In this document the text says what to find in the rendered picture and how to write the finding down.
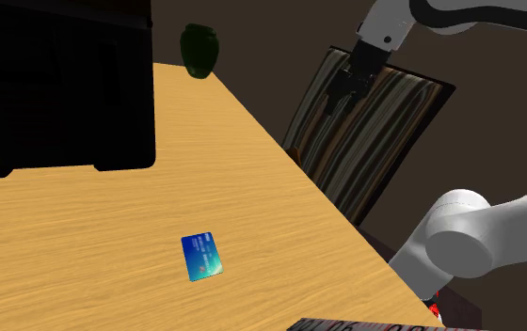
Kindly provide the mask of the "striped brown rug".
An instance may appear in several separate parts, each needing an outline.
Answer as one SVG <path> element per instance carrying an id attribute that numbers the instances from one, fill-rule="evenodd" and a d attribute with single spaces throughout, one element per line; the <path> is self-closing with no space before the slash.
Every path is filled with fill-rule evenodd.
<path id="1" fill-rule="evenodd" d="M 365 98 L 349 93 L 331 102 L 329 83 L 348 69 L 348 57 L 344 49 L 327 49 L 281 146 L 358 226 L 455 86 L 385 65 Z"/>

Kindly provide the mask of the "dark green vase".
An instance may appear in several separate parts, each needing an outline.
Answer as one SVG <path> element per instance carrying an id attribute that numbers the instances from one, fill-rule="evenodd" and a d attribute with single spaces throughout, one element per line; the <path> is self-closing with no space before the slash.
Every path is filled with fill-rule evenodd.
<path id="1" fill-rule="evenodd" d="M 205 79 L 213 71 L 219 54 L 216 31 L 202 24 L 188 24 L 180 37 L 184 66 L 189 75 Z"/>

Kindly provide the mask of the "light wooden table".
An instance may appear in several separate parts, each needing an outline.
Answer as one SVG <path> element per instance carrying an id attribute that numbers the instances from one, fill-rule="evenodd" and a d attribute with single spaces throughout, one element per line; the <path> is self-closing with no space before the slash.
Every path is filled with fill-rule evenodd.
<path id="1" fill-rule="evenodd" d="M 154 70 L 151 168 L 0 180 L 0 331 L 286 331 L 434 315 L 215 77 Z M 223 273 L 191 282 L 181 239 Z"/>

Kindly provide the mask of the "blue card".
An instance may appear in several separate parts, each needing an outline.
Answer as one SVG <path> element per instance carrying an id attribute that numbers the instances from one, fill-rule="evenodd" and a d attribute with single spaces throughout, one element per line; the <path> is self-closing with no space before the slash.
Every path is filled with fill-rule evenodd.
<path id="1" fill-rule="evenodd" d="M 191 282 L 223 273 L 223 265 L 211 232 L 184 236 L 181 244 Z"/>

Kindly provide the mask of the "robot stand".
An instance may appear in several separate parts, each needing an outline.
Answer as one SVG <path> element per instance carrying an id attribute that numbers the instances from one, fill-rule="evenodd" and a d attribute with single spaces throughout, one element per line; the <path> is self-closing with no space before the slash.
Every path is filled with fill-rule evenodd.
<path id="1" fill-rule="evenodd" d="M 348 320 L 301 318 L 286 331 L 499 331 L 493 328 L 432 326 L 424 324 L 378 323 Z"/>

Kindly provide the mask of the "large black appliance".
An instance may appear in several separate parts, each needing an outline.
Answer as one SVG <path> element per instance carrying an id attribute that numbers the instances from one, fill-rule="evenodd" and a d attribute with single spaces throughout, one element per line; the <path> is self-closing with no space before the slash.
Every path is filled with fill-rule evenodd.
<path id="1" fill-rule="evenodd" d="M 155 159 L 152 0 L 0 0 L 0 178 Z"/>

